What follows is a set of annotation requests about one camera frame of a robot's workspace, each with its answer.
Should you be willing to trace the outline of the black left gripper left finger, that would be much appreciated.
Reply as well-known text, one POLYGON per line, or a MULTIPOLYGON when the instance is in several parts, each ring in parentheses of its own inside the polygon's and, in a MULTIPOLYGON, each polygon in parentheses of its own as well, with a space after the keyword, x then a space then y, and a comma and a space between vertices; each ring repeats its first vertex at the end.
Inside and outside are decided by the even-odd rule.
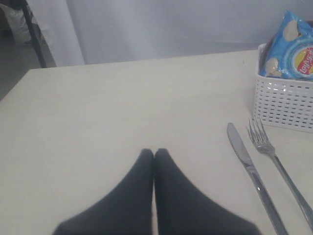
POLYGON ((104 198, 62 222, 56 235, 150 235, 154 154, 141 150, 122 181, 104 198))

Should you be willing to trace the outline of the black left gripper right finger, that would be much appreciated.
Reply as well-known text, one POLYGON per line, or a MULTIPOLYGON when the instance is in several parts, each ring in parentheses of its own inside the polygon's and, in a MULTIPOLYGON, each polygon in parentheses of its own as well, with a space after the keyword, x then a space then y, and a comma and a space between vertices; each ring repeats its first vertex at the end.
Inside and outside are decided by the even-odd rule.
POLYGON ((197 189, 165 148, 155 154, 154 177, 160 235, 247 234, 247 221, 197 189))

